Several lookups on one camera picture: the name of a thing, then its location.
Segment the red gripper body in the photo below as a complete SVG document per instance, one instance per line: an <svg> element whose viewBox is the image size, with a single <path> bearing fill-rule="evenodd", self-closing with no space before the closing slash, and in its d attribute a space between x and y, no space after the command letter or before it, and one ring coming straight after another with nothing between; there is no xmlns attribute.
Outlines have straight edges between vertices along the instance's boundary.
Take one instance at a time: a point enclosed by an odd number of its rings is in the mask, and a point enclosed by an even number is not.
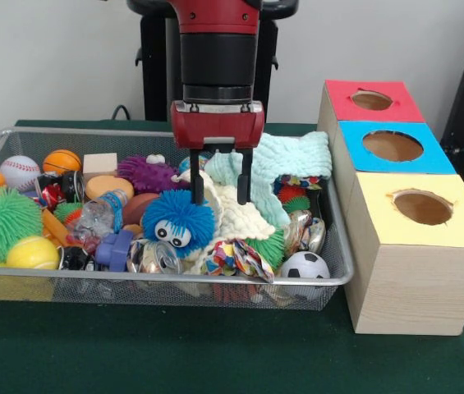
<svg viewBox="0 0 464 394"><path fill-rule="evenodd" d="M252 149L264 131L264 107L260 101L196 104L176 100L170 112L176 144L184 149L202 149L213 144Z"/></svg>

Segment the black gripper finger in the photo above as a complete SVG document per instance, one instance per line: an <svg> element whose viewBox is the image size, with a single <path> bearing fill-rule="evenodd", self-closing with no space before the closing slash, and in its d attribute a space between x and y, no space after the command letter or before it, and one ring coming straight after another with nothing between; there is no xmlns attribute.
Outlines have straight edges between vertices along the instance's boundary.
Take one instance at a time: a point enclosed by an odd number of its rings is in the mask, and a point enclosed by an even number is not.
<svg viewBox="0 0 464 394"><path fill-rule="evenodd" d="M200 151L190 150L190 175L191 175L191 202L193 204L204 203L204 180L200 175Z"/></svg>
<svg viewBox="0 0 464 394"><path fill-rule="evenodd" d="M253 150L242 149L241 174L237 178L237 201L239 204L250 202L251 166Z"/></svg>

